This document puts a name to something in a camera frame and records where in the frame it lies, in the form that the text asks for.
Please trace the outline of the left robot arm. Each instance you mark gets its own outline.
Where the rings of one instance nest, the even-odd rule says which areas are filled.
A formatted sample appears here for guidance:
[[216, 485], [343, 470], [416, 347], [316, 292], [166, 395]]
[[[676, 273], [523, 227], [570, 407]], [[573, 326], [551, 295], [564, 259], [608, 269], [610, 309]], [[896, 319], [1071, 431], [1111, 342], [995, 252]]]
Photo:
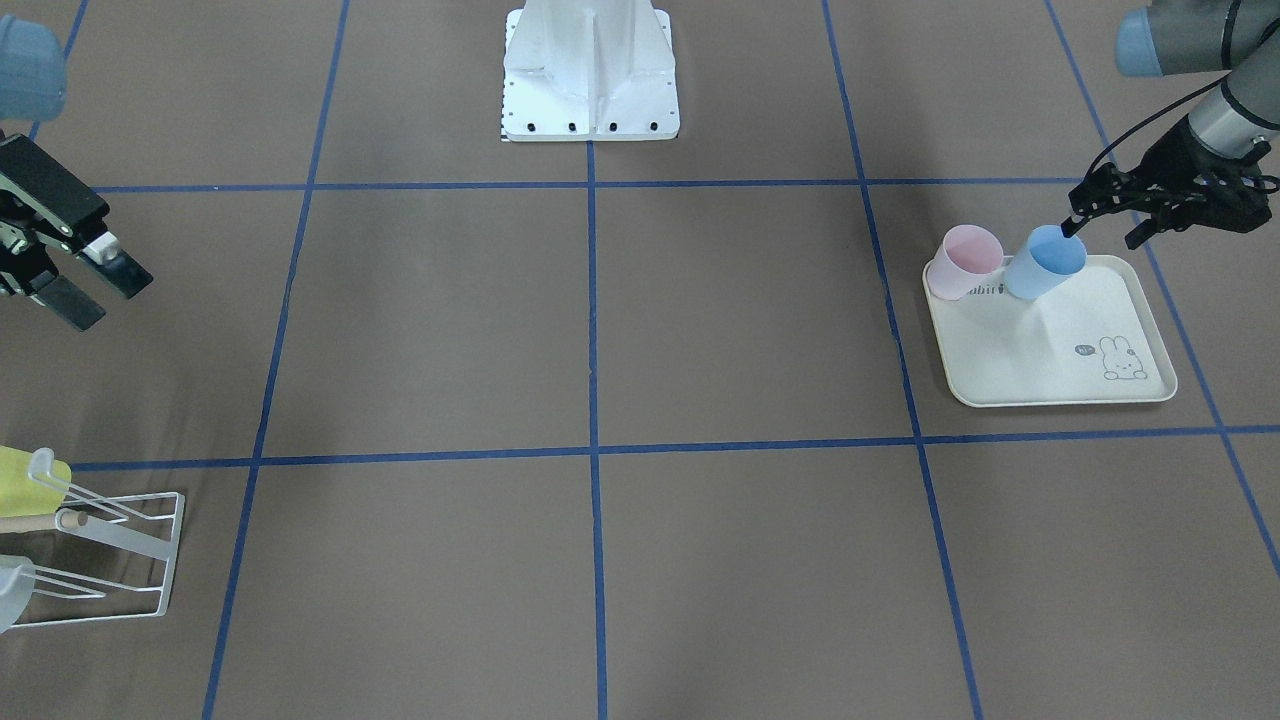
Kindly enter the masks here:
[[1275, 1], [1152, 1], [1125, 14], [1115, 64], [1128, 77], [1217, 72], [1189, 95], [1192, 109], [1130, 170], [1097, 156], [1070, 192], [1061, 232], [1138, 211], [1138, 249], [1194, 225], [1245, 234], [1270, 222], [1277, 179], [1260, 161], [1277, 146], [1279, 36]]

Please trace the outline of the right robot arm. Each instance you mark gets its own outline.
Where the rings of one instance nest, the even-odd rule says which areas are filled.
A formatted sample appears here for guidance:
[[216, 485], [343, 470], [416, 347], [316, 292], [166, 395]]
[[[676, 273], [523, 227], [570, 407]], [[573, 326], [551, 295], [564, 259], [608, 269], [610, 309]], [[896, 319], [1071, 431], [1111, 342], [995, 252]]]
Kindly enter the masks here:
[[[5, 120], [55, 119], [67, 100], [67, 59], [47, 27], [1, 19], [1, 110]], [[46, 307], [76, 331], [104, 309], [64, 277], [50, 251], [82, 261], [122, 297], [152, 282], [110, 232], [105, 199], [23, 133], [1, 141], [1, 292]]]

